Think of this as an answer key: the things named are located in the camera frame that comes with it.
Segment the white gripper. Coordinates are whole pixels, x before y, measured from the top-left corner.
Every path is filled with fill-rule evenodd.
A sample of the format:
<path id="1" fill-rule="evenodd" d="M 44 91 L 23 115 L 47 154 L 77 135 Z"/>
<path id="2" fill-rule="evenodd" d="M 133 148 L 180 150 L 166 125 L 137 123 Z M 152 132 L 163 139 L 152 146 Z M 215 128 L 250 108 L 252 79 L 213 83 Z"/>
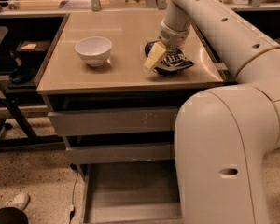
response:
<path id="1" fill-rule="evenodd" d="M 182 47 L 190 30 L 190 21 L 169 25 L 165 20 L 161 21 L 159 40 L 148 42 L 145 45 L 147 56 L 144 62 L 146 71 L 153 70 L 166 56 L 166 49 L 173 50 Z"/>

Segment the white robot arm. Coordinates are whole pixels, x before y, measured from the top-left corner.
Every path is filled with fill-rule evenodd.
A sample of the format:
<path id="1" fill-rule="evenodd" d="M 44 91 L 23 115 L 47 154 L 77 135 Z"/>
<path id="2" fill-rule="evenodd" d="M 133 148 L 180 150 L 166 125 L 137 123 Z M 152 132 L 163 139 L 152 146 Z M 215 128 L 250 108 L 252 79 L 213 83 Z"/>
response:
<path id="1" fill-rule="evenodd" d="M 280 45 L 218 0 L 170 0 L 152 70 L 195 23 L 236 83 L 198 92 L 175 121 L 184 224 L 270 224 L 262 160 L 280 147 Z"/>

